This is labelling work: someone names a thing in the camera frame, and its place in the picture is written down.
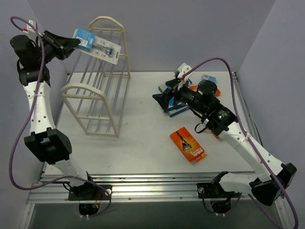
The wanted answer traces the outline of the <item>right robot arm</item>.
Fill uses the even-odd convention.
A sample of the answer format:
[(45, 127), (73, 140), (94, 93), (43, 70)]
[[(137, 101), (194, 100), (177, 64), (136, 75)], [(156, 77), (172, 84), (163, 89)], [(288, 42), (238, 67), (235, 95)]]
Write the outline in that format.
[(188, 106), (207, 129), (228, 143), (254, 171), (252, 175), (221, 172), (212, 181), (213, 194), (222, 197), (232, 192), (246, 193), (271, 206), (282, 190), (289, 187), (296, 167), (273, 157), (248, 133), (243, 133), (237, 116), (216, 98), (214, 82), (201, 81), (196, 91), (188, 86), (177, 89), (177, 80), (168, 83), (173, 86), (171, 89), (152, 95), (161, 108), (167, 109), (171, 99)]

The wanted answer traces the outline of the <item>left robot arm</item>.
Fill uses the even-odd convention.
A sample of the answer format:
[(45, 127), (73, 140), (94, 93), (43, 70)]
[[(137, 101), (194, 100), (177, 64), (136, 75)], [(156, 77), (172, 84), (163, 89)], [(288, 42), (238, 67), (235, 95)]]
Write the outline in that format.
[(96, 187), (92, 185), (90, 175), (72, 158), (69, 138), (55, 127), (50, 103), (50, 72), (46, 66), (53, 58), (64, 60), (69, 57), (80, 41), (48, 31), (39, 37), (42, 39), (40, 44), (26, 35), (17, 35), (10, 40), (19, 58), (19, 80), (31, 110), (30, 134), (24, 137), (24, 143), (39, 161), (55, 166), (68, 176), (74, 194), (91, 200), (96, 195)]

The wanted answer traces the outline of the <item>blue Gillette razor blister pack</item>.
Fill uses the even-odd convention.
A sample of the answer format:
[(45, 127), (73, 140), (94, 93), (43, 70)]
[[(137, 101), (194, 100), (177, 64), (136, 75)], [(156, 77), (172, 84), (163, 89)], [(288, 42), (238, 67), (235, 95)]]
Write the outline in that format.
[(83, 29), (76, 29), (73, 38), (80, 41), (80, 44), (75, 48), (76, 50), (114, 65), (118, 63), (121, 52), (120, 45)]

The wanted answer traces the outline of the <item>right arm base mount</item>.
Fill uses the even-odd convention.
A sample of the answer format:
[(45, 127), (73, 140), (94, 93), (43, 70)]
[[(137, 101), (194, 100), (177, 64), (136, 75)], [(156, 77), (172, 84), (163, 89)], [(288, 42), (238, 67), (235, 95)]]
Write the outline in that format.
[(197, 183), (198, 198), (237, 198), (239, 196), (236, 192), (226, 192), (219, 185), (211, 182)]

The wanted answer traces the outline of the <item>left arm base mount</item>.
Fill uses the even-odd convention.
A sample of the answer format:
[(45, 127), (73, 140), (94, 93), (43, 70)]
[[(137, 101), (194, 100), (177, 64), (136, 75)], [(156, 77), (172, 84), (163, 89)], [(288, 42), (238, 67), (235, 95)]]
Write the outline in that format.
[(97, 185), (85, 183), (81, 186), (70, 188), (69, 201), (110, 200), (112, 185)]

